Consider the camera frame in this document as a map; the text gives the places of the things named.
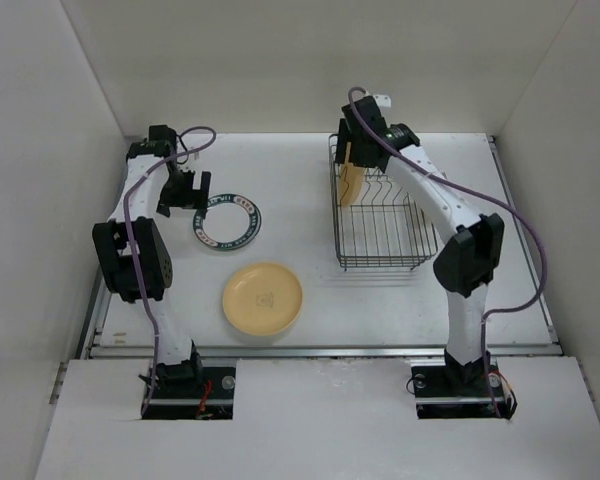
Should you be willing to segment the tan wooden plate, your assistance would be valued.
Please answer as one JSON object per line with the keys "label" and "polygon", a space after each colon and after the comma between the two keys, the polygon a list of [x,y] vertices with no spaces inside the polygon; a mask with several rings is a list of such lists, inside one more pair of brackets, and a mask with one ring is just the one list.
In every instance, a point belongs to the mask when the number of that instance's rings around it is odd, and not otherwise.
{"label": "tan wooden plate", "polygon": [[366,173],[365,167],[356,166],[350,161],[351,151],[352,144],[348,142],[339,179],[339,200],[342,207],[349,207],[356,202]]}

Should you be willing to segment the green rimmed lettered plate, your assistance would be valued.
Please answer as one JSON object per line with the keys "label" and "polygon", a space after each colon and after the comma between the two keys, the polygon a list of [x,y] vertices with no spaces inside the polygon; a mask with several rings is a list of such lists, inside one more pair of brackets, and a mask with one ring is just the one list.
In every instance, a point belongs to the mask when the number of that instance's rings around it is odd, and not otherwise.
{"label": "green rimmed lettered plate", "polygon": [[192,230],[195,238],[216,252],[231,252],[252,242],[262,226],[258,206],[234,193],[211,197],[205,214],[197,211]]}

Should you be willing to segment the tan rimmed patterned plate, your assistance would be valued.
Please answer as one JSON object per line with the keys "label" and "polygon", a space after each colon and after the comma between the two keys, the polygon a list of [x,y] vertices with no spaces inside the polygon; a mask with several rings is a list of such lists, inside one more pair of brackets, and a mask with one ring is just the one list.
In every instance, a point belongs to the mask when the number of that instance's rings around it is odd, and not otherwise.
{"label": "tan rimmed patterned plate", "polygon": [[222,295],[228,322],[251,336],[273,336],[299,317],[304,300],[302,284],[288,267],[260,262],[236,271]]}

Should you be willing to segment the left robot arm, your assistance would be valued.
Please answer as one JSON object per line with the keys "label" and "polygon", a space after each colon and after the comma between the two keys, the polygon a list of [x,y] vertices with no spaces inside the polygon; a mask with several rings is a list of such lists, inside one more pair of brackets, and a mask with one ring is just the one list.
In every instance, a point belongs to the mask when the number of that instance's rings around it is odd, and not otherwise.
{"label": "left robot arm", "polygon": [[129,147],[126,178],[114,211],[92,229],[107,289],[138,308],[151,324],[154,359],[143,380],[151,394],[163,398],[194,396],[204,382],[195,343],[166,310],[174,272],[155,220],[174,209],[206,213],[211,174],[181,169],[178,161],[189,153],[174,129],[150,126],[147,137]]}

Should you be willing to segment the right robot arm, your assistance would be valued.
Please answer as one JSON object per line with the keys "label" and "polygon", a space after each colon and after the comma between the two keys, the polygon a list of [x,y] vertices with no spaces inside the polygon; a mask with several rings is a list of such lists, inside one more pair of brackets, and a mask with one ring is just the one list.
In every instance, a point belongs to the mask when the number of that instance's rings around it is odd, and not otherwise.
{"label": "right robot arm", "polygon": [[342,108],[336,157],[380,170],[433,223],[443,242],[433,270],[447,295],[449,318],[443,381],[456,395],[475,395],[489,385],[483,316],[488,285],[500,261],[504,221],[457,195],[428,160],[417,135],[404,124],[386,123],[373,95],[361,87],[350,92],[361,97]]}

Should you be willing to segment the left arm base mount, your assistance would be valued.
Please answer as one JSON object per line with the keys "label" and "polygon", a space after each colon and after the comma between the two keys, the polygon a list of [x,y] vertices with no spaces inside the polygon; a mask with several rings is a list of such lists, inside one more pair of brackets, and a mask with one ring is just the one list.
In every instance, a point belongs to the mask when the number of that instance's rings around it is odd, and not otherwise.
{"label": "left arm base mount", "polygon": [[236,388],[236,364],[207,364],[200,380],[176,381],[168,385],[156,379],[150,394],[151,380],[140,376],[146,384],[141,407],[142,420],[232,420]]}

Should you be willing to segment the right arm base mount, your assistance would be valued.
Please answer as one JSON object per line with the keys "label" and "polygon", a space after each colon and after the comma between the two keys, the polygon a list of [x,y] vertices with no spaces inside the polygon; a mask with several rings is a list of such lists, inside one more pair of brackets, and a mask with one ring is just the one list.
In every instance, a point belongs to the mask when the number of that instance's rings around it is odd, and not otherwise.
{"label": "right arm base mount", "polygon": [[466,386],[453,386],[446,373],[447,368],[442,364],[411,366],[411,378],[405,387],[412,388],[420,420],[511,420],[516,413],[517,397],[496,364],[490,366],[488,377],[494,399],[489,394],[482,368],[479,368],[477,379]]}

